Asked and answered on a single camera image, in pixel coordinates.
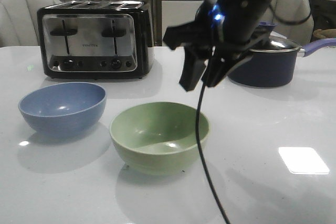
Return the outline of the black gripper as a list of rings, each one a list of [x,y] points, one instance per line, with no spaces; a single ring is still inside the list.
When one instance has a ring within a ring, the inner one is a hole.
[[[248,50],[265,37],[265,32],[257,27],[264,12],[264,3],[203,3],[192,22],[169,26],[163,42],[171,50],[179,46],[201,47],[184,47],[181,87],[192,91],[201,77],[207,87],[215,87],[250,61],[253,54]],[[223,52],[215,50],[206,68],[205,48],[213,46]]]

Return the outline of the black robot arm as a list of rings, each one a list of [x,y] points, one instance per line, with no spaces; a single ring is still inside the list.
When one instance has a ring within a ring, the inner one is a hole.
[[[185,91],[199,81],[215,87],[251,59],[250,48],[268,37],[259,22],[272,0],[204,0],[192,22],[170,26],[164,43],[184,47],[179,84]]]

